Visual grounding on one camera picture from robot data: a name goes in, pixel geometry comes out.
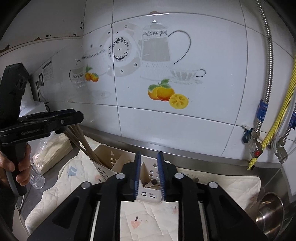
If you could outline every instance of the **blue print on mat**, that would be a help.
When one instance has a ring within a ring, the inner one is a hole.
[[[73,166],[71,166],[69,168],[68,176],[76,176],[76,173],[75,172],[77,172],[77,169],[74,168]]]

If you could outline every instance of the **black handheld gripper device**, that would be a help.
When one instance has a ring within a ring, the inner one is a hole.
[[[0,83],[0,148],[15,165],[6,176],[16,197],[26,194],[16,177],[20,173],[18,163],[24,158],[28,141],[47,137],[62,126],[81,123],[83,114],[74,109],[41,112],[20,117],[20,105],[25,93],[29,73],[22,63],[7,66]]]

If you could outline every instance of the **yellow corrugated hose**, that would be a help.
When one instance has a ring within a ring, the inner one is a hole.
[[[263,150],[266,148],[266,146],[270,143],[272,137],[274,136],[275,132],[277,131],[277,129],[279,128],[281,122],[283,121],[283,118],[288,110],[289,104],[292,100],[293,97],[293,93],[294,93],[294,89],[296,86],[296,54],[295,54],[295,59],[294,59],[294,66],[293,66],[293,71],[292,71],[292,76],[290,79],[290,83],[289,83],[289,87],[285,96],[285,100],[283,105],[281,106],[281,110],[276,118],[276,121],[274,122],[272,128],[270,129],[269,133],[267,134],[267,136],[264,138],[263,142],[262,142],[262,148]],[[258,158],[252,158],[249,162],[249,168],[248,170],[250,170],[252,168],[252,166],[255,164],[255,162],[257,161]]]

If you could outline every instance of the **blue label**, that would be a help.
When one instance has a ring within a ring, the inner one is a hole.
[[[295,130],[295,127],[296,127],[296,113],[295,112],[293,112],[293,114],[291,116],[289,126]]]
[[[257,118],[260,121],[264,121],[266,111],[267,111],[268,105],[263,102],[263,100],[260,100],[260,104],[258,106],[258,111],[257,111]]]

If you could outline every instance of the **rust spot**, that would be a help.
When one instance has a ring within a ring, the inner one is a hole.
[[[0,53],[3,53],[5,51],[9,50],[9,45],[7,45],[4,49],[0,50]]]
[[[152,11],[152,12],[150,12],[150,13],[148,13],[148,15],[151,15],[151,14],[159,14],[160,12],[158,12],[158,11]]]

